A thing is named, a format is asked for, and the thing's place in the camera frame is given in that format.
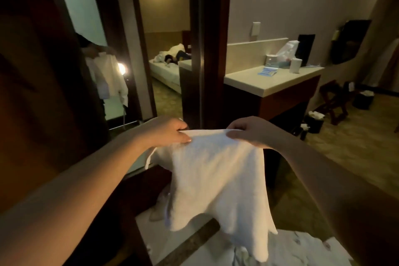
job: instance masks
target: white cup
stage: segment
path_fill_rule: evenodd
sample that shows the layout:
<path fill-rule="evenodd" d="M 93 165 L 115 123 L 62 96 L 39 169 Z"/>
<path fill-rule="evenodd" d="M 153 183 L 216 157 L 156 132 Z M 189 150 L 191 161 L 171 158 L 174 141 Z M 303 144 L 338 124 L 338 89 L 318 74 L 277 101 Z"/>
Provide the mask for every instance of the white cup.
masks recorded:
<path fill-rule="evenodd" d="M 290 73 L 299 74 L 299 68 L 301 64 L 302 64 L 302 59 L 293 58 L 291 60 Z"/>

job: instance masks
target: hand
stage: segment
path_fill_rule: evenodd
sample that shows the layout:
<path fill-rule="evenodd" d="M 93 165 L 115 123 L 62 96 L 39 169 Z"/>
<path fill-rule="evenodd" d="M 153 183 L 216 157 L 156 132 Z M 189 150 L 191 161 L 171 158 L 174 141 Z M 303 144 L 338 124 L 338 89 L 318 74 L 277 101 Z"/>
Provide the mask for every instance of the hand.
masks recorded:
<path fill-rule="evenodd" d="M 167 146 L 173 143 L 191 142 L 191 138 L 185 133 L 180 132 L 187 128 L 187 123 L 183 120 L 161 116 L 132 129 L 139 142 L 150 147 Z"/>
<path fill-rule="evenodd" d="M 96 58 L 99 56 L 99 52 L 95 47 L 88 46 L 86 48 L 82 48 L 83 55 L 88 58 Z"/>
<path fill-rule="evenodd" d="M 233 121 L 227 129 L 241 129 L 227 132 L 227 137 L 243 140 L 258 148 L 278 149 L 284 145 L 290 134 L 259 117 L 246 117 Z"/>
<path fill-rule="evenodd" d="M 113 47 L 101 47 L 103 52 L 106 52 L 108 55 L 117 55 L 116 50 Z"/>

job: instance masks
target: white bedsheet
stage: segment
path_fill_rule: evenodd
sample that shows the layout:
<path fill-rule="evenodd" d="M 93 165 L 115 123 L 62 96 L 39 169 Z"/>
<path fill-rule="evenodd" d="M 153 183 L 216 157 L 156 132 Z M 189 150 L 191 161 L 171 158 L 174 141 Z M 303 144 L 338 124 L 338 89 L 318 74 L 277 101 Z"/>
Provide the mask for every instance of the white bedsheet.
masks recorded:
<path fill-rule="evenodd" d="M 169 63 L 169 67 L 167 67 L 165 63 L 154 62 L 153 59 L 150 60 L 149 63 L 152 72 L 180 86 L 179 66 L 177 64 Z"/>

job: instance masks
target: headboard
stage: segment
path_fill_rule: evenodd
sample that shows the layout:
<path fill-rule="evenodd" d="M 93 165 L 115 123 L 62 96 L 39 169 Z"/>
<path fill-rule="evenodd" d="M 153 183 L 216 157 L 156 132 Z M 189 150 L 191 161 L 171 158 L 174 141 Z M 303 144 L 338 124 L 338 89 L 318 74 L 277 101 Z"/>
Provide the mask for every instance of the headboard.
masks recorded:
<path fill-rule="evenodd" d="M 187 53 L 191 42 L 190 31 L 153 32 L 144 34 L 148 59 L 153 59 L 160 51 L 169 50 L 172 46 L 182 43 Z"/>

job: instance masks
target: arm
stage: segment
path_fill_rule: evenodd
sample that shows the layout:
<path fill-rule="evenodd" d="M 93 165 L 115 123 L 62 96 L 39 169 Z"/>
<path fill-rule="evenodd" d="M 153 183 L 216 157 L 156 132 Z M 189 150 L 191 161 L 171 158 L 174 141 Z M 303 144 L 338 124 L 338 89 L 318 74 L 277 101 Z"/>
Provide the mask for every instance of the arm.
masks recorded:
<path fill-rule="evenodd" d="M 117 52 L 113 47 L 104 47 L 95 43 L 90 43 L 87 47 L 82 48 L 83 55 L 88 58 L 96 58 L 99 53 L 106 52 L 109 55 L 117 55 Z"/>
<path fill-rule="evenodd" d="M 159 117 L 122 133 L 0 218 L 0 265 L 62 265 L 133 162 L 148 148 L 190 138 Z"/>
<path fill-rule="evenodd" d="M 228 128 L 241 129 L 228 132 L 230 138 L 274 149 L 288 161 L 337 239 L 357 262 L 364 266 L 399 265 L 396 198 L 261 118 L 238 119 Z"/>

